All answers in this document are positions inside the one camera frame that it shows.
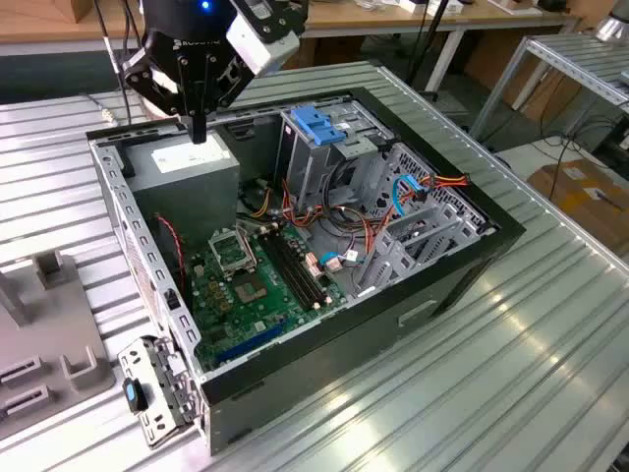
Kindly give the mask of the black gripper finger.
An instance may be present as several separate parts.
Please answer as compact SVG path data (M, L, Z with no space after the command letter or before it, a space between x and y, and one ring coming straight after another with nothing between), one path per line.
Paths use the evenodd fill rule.
M200 142L200 101L189 60L173 47L143 47L126 62L125 83L168 116L179 117L194 144Z
M251 70L233 50L208 54L199 116L198 143L206 141L206 117L229 107L251 81Z

